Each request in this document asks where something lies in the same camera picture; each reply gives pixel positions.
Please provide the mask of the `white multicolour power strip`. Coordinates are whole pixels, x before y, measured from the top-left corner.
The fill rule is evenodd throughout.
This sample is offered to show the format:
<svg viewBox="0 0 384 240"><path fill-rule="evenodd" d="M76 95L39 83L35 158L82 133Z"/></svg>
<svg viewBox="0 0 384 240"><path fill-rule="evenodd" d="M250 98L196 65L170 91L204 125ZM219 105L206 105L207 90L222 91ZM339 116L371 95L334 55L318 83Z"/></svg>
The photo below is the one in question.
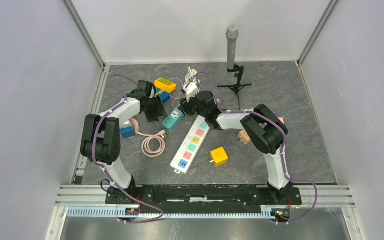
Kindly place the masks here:
<svg viewBox="0 0 384 240"><path fill-rule="evenodd" d="M191 125L189 132L170 163L170 166L177 174L186 174L188 172L210 132L211 127L206 122L204 114L214 114L218 108L217 104L204 106L203 103L198 103L196 110L199 111L197 118Z"/></svg>

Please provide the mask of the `yellow cube socket adapter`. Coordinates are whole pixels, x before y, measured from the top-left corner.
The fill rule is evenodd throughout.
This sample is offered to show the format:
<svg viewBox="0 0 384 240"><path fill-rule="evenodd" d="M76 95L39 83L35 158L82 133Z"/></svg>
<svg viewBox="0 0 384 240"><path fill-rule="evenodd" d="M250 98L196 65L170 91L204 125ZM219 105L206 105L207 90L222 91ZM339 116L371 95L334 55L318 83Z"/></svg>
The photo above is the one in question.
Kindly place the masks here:
<svg viewBox="0 0 384 240"><path fill-rule="evenodd" d="M212 150L210 152L210 158L210 163L212 163L215 167L224 165L229 160L229 157L223 147L219 147L217 149Z"/></svg>

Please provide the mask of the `beige cube socket adapter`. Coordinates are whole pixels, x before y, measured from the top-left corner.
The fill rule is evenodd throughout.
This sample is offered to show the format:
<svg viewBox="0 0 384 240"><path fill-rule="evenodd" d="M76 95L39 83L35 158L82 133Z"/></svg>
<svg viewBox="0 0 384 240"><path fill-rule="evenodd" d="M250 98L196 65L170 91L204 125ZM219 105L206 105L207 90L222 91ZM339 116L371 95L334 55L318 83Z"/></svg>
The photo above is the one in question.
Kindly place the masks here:
<svg viewBox="0 0 384 240"><path fill-rule="evenodd" d="M247 134L247 132L243 129L238 133L238 139L244 145L248 145L251 142L251 138Z"/></svg>

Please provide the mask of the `pink round socket reel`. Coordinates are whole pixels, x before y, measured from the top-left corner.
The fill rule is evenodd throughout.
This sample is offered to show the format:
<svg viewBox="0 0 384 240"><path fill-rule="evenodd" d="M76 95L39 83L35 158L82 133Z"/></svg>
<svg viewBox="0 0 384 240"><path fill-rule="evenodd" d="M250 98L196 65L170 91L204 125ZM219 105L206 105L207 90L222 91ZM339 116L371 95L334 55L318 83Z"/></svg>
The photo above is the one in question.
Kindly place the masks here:
<svg viewBox="0 0 384 240"><path fill-rule="evenodd" d="M139 122L135 118L130 118L131 124L134 126L135 132L138 134L140 132L140 125Z"/></svg>

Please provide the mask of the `pink cube socket adapter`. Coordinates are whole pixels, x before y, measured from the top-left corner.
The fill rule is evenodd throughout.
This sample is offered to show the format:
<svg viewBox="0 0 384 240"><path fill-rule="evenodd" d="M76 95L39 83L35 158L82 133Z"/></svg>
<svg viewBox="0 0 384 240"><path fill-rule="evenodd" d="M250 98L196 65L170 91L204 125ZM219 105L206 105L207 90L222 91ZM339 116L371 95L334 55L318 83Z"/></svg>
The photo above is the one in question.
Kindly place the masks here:
<svg viewBox="0 0 384 240"><path fill-rule="evenodd" d="M285 126L284 118L283 118L283 117L279 117L278 120L279 120L278 124L279 124L280 126Z"/></svg>

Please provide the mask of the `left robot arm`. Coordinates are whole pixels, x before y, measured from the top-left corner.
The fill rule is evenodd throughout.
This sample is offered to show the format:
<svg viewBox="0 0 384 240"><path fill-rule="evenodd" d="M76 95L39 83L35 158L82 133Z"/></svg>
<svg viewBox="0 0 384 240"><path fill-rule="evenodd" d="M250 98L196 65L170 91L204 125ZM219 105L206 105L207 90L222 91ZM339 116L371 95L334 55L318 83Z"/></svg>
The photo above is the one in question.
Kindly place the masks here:
<svg viewBox="0 0 384 240"><path fill-rule="evenodd" d="M125 204L136 200L137 190L133 176L120 160L120 128L140 114L144 114L148 122L167 116L155 85L144 80L140 80L136 89L125 94L116 106L100 114L88 114L84 120L80 153L103 171L113 188L119 189L117 196Z"/></svg>

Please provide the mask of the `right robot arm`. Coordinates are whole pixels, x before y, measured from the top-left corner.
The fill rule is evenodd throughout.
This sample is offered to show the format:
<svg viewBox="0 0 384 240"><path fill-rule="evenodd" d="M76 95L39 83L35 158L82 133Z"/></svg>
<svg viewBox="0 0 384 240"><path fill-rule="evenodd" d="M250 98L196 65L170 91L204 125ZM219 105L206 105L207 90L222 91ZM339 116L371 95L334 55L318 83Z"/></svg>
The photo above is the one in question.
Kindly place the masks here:
<svg viewBox="0 0 384 240"><path fill-rule="evenodd" d="M180 100L180 111L187 116L198 115L214 130L244 130L252 144L265 159L268 170L269 199L282 204L293 188L285 161L286 125L265 105L246 110L220 107L210 91Z"/></svg>

